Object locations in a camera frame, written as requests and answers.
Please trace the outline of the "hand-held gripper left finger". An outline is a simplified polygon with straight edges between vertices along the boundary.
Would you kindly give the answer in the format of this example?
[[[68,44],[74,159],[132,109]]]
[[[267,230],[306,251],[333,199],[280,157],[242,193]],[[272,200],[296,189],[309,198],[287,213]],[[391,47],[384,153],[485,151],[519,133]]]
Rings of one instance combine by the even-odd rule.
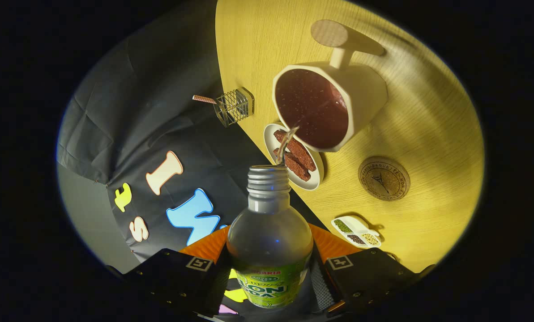
[[[231,271],[229,226],[183,248],[161,249],[122,275],[125,283],[180,314],[218,314]]]

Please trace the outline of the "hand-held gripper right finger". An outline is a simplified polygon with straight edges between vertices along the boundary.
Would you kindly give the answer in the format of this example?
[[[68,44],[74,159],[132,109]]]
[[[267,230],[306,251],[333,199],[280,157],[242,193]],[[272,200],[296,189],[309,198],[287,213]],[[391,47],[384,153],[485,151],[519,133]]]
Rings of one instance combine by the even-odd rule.
[[[310,228],[311,286],[316,309],[327,318],[363,314],[422,279],[386,251],[362,250],[325,229]]]

